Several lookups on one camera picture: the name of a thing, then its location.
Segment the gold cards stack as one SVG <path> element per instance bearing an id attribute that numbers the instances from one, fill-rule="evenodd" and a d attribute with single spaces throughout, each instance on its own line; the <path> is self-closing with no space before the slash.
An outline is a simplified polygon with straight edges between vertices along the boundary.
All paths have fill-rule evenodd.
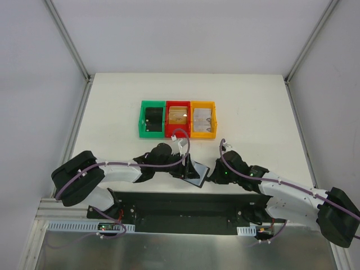
<path id="1" fill-rule="evenodd" d="M 184 125 L 187 123 L 186 106 L 171 106 L 168 111 L 168 123 L 173 125 Z"/>

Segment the aluminium frame post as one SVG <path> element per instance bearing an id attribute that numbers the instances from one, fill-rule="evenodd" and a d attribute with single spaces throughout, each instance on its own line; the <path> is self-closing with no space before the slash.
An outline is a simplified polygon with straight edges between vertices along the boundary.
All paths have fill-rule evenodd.
<path id="1" fill-rule="evenodd" d="M 43 0 L 42 2 L 45 8 L 47 9 L 50 17 L 52 18 L 55 27 L 57 28 L 68 52 L 70 53 L 70 56 L 74 60 L 82 77 L 85 79 L 86 82 L 89 82 L 92 79 L 92 75 L 89 73 L 88 69 L 86 68 L 54 2 L 52 0 Z"/>
<path id="2" fill-rule="evenodd" d="M 316 39 L 320 35 L 322 29 L 325 27 L 326 23 L 329 21 L 330 17 L 334 13 L 335 9 L 337 8 L 338 4 L 341 2 L 341 0 L 330 0 L 324 9 L 323 13 L 321 14 L 319 20 L 315 24 L 315 27 L 311 31 L 309 37 L 307 38 L 306 42 L 304 43 L 304 46 L 302 47 L 300 53 L 298 54 L 295 62 L 291 66 L 289 72 L 284 77 L 284 82 L 286 85 L 288 85 L 292 78 L 294 77 L 297 70 L 300 68 L 302 62 L 304 61 L 307 54 L 310 52 L 312 46 L 314 45 Z"/>

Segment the green plastic bin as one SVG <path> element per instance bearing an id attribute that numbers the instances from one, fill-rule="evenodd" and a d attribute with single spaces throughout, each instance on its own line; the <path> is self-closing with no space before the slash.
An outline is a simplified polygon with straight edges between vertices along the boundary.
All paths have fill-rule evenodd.
<path id="1" fill-rule="evenodd" d="M 165 137 L 165 101 L 141 102 L 138 132 L 140 138 L 164 138 Z"/>

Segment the left aluminium frame post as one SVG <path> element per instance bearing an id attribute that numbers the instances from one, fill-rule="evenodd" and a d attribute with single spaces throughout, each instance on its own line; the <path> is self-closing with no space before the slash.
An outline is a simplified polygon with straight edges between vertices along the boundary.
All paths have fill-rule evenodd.
<path id="1" fill-rule="evenodd" d="M 47 9 L 50 17 L 52 18 L 55 27 L 57 28 L 68 52 L 70 53 L 70 56 L 74 60 L 82 77 L 85 79 L 86 82 L 89 82 L 92 79 L 92 75 L 89 73 L 88 69 L 86 68 L 54 2 L 52 0 L 43 0 L 42 2 L 45 8 Z"/>

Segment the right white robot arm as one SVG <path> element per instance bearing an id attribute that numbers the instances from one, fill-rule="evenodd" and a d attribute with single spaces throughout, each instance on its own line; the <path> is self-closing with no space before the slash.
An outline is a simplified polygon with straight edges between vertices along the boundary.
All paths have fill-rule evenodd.
<path id="1" fill-rule="evenodd" d="M 247 165 L 231 150 L 215 162 L 210 181 L 236 184 L 262 198 L 244 207 L 242 217 L 261 225 L 269 218 L 283 219 L 319 231 L 329 242 L 349 248 L 359 227 L 359 210 L 341 189 L 320 190 L 298 186 L 258 165 Z"/>

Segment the yellow plastic bin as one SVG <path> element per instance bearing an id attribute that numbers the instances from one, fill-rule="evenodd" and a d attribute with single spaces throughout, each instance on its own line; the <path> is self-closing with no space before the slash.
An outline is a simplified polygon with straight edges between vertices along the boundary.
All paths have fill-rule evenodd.
<path id="1" fill-rule="evenodd" d="M 217 135 L 216 106 L 213 101 L 191 101 L 191 138 L 213 140 Z"/>

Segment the right aluminium frame post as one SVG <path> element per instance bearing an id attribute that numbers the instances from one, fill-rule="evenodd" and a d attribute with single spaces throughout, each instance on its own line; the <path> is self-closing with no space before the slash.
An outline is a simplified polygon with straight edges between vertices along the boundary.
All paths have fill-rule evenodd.
<path id="1" fill-rule="evenodd" d="M 289 72 L 284 77 L 284 82 L 286 85 L 288 85 L 292 78 L 294 77 L 297 70 L 300 68 L 302 62 L 304 61 L 307 54 L 310 52 L 312 46 L 314 45 L 316 39 L 320 35 L 322 29 L 325 27 L 326 23 L 329 21 L 330 17 L 334 13 L 335 9 L 337 8 L 338 4 L 341 2 L 341 0 L 330 0 L 324 9 L 323 13 L 321 14 L 319 20 L 315 24 L 315 27 L 311 31 L 309 37 L 307 38 L 306 42 L 304 43 L 304 46 L 302 47 L 300 53 L 298 54 L 295 62 L 291 66 Z"/>

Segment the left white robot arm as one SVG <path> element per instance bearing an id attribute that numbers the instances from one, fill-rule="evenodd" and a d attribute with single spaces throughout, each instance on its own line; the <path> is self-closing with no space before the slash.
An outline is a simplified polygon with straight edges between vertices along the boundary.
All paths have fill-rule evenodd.
<path id="1" fill-rule="evenodd" d="M 125 161 L 100 161 L 86 150 L 72 158 L 51 174 L 56 187 L 55 198 L 66 207 L 79 203 L 94 204 L 107 219 L 115 218 L 119 205 L 109 189 L 101 182 L 142 183 L 157 172 L 169 173 L 197 187 L 202 186 L 207 167 L 193 161 L 191 155 L 173 151 L 170 145 L 160 143 L 151 151 Z"/>

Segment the silver VIP cards stack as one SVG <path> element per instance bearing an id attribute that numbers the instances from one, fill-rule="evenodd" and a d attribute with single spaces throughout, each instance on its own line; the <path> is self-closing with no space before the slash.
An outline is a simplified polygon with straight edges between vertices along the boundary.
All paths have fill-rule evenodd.
<path id="1" fill-rule="evenodd" d="M 195 108 L 193 111 L 193 131 L 210 133 L 212 131 L 212 110 L 209 108 Z"/>

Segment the red plastic bin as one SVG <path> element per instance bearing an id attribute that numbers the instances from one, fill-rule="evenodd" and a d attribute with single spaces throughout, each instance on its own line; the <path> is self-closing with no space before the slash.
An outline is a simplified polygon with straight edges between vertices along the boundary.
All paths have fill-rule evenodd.
<path id="1" fill-rule="evenodd" d="M 170 138 L 176 129 L 191 134 L 191 103 L 190 101 L 166 101 L 165 137 Z"/>

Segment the black card holder wallet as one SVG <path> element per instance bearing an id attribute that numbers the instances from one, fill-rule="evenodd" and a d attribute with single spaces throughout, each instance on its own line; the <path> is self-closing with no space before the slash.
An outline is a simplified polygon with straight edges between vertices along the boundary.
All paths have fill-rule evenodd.
<path id="1" fill-rule="evenodd" d="M 194 172 L 188 172 L 186 176 L 184 176 L 184 181 L 198 187 L 202 188 L 204 182 L 206 181 L 208 177 L 208 173 L 210 168 L 204 164 L 200 164 L 196 161 L 192 164 Z"/>

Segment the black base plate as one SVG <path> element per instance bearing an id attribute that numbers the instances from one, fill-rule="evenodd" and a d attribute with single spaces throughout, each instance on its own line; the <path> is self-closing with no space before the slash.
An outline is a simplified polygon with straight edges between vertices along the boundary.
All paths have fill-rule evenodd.
<path id="1" fill-rule="evenodd" d="M 116 192 L 118 210 L 106 215 L 136 232 L 235 235 L 251 223 L 271 223 L 269 197 L 257 194 Z"/>

